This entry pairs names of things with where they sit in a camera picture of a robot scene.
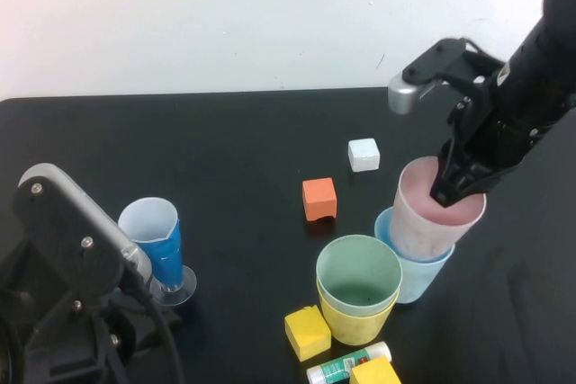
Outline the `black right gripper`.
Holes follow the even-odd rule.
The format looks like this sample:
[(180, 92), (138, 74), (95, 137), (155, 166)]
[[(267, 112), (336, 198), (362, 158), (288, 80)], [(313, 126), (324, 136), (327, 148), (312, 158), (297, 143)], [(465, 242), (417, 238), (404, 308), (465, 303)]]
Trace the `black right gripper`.
[(489, 192), (498, 172), (526, 153), (570, 110), (570, 86), (549, 76), (492, 77), (448, 117), (452, 138), (437, 155), (430, 197), (443, 208)]

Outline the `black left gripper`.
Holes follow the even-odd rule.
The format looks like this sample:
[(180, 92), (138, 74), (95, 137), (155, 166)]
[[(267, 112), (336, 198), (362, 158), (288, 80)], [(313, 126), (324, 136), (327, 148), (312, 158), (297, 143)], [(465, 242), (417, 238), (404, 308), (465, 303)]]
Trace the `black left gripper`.
[(133, 265), (107, 252), (87, 275), (89, 253), (72, 267), (26, 241), (1, 264), (3, 383), (127, 383), (138, 345), (132, 313), (150, 321), (166, 350), (168, 382), (181, 380), (176, 342)]

